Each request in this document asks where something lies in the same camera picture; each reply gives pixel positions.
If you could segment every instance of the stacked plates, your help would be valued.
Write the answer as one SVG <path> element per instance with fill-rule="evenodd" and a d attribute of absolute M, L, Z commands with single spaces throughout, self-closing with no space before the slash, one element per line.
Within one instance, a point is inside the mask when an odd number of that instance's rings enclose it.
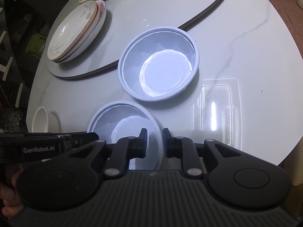
<path fill-rule="evenodd" d="M 88 1 L 75 8 L 55 31 L 47 57 L 63 63 L 80 55 L 95 39 L 106 17 L 104 1 Z"/>
<path fill-rule="evenodd" d="M 96 132 L 100 139 L 111 144 L 123 137 L 139 136 L 142 128 L 148 134 L 146 156 L 131 159 L 129 169 L 159 169 L 163 158 L 162 134 L 156 120 L 141 105 L 130 101 L 111 102 L 96 112 L 87 132 Z"/>

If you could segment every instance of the ceramic cup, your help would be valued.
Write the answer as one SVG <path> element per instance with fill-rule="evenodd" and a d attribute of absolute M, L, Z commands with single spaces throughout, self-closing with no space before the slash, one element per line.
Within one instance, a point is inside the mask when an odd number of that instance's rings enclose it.
<path fill-rule="evenodd" d="M 48 112 L 45 107 L 40 106 L 34 114 L 31 124 L 31 132 L 59 132 L 59 122 L 55 115 Z"/>

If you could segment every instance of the round table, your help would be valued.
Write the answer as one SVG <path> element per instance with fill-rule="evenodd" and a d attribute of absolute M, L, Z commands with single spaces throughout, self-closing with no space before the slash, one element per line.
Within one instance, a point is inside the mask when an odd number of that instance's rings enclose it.
<path fill-rule="evenodd" d="M 31 89 L 28 128 L 39 106 L 57 116 L 61 132 L 78 132 L 103 105 L 130 100 L 173 136 L 194 142 L 219 137 L 279 164 L 303 135 L 303 61 L 277 11 L 268 0 L 222 0 L 185 30 L 198 44 L 199 72 L 180 95 L 155 103 L 130 97 L 116 69 L 59 79 L 46 69 L 44 51 Z"/>
<path fill-rule="evenodd" d="M 54 22 L 49 37 L 77 6 L 69 0 Z M 219 0 L 105 0 L 106 18 L 102 30 L 80 56 L 64 64 L 41 60 L 57 77 L 77 78 L 104 70 L 118 63 L 128 43 L 142 32 L 159 26 L 183 29 Z"/>

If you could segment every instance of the clear plastic tray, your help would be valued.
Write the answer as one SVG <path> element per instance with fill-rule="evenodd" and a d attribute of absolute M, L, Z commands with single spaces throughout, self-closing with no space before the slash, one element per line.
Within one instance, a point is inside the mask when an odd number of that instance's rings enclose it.
<path fill-rule="evenodd" d="M 236 79 L 204 80 L 194 104 L 194 130 L 241 150 L 241 106 Z"/>

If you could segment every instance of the white marble tabletop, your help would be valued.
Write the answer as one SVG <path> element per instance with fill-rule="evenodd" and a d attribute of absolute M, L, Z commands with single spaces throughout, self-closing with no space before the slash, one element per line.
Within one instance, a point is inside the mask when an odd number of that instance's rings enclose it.
<path fill-rule="evenodd" d="M 64 80 L 41 60 L 28 105 L 29 130 L 41 105 L 57 116 L 61 132 L 78 132 L 103 105 L 131 100 L 174 136 L 194 142 L 218 137 L 279 164 L 303 135 L 303 61 L 277 11 L 268 0 L 222 0 L 186 30 L 199 47 L 199 72 L 184 92 L 162 102 L 134 100 L 116 69 Z"/>

